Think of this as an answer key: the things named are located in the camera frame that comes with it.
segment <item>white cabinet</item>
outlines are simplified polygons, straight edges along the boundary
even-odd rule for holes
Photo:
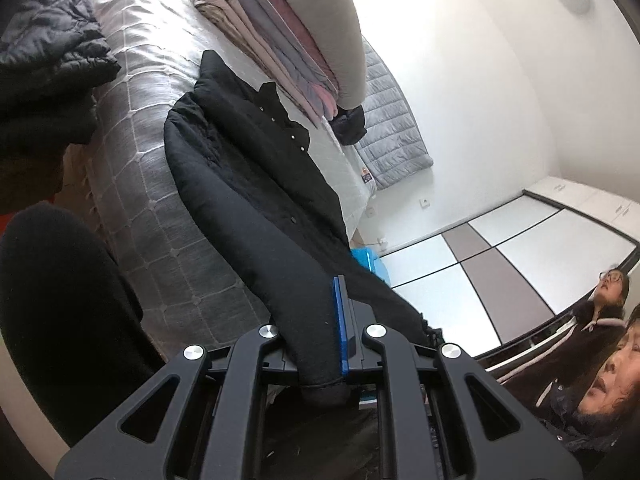
[[[593,187],[554,176],[548,176],[540,180],[533,186],[527,187],[527,190],[574,209],[580,209],[584,202],[598,192]]]
[[[640,204],[632,202],[612,222],[613,227],[640,241]]]
[[[640,242],[639,203],[556,176],[543,178],[527,190],[600,220]]]
[[[631,200],[606,191],[597,191],[578,208],[592,218],[611,224],[631,204]]]

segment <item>eyeglasses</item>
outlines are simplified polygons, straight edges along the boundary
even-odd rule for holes
[[[612,270],[604,270],[600,273],[600,279],[604,280],[606,277],[609,277],[609,281],[611,283],[619,282],[622,280],[622,274],[620,272],[613,272]]]

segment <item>pink blanket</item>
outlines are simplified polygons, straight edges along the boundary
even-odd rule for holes
[[[238,33],[242,35],[246,45],[249,46],[262,61],[260,65],[268,68],[270,75],[293,98],[293,101],[300,106],[316,126],[321,124],[320,116],[322,116],[324,110],[315,110],[312,105],[309,104],[309,101],[293,83],[293,79],[280,60],[278,60],[271,47],[256,32],[248,16],[244,10],[242,10],[238,0],[196,0],[195,5],[205,16],[207,13],[201,9],[203,6],[214,6],[222,10],[226,16],[226,21],[236,28]]]
[[[329,68],[329,64],[324,59],[324,56],[318,49],[314,38],[311,36],[308,30],[306,30],[305,24],[302,23],[293,11],[291,6],[286,0],[258,0],[261,6],[271,6],[272,9],[264,9],[273,19],[277,16],[284,22],[284,25],[289,28],[293,36],[298,40],[302,48],[306,51],[307,55],[316,62],[318,68],[324,73],[327,79],[332,83],[334,88],[333,93],[338,94],[338,80],[335,78],[334,73]]]

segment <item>woman with glasses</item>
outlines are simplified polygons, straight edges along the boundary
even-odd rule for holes
[[[593,299],[574,307],[576,324],[558,343],[533,360],[498,379],[525,407],[534,411],[549,384],[575,384],[599,368],[625,333],[624,304],[628,276],[619,269],[600,273]]]

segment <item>gray quilted mattress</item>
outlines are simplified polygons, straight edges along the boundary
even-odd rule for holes
[[[430,168],[427,152],[409,103],[395,78],[369,42],[362,38],[367,59],[367,134],[355,145],[378,189]]]

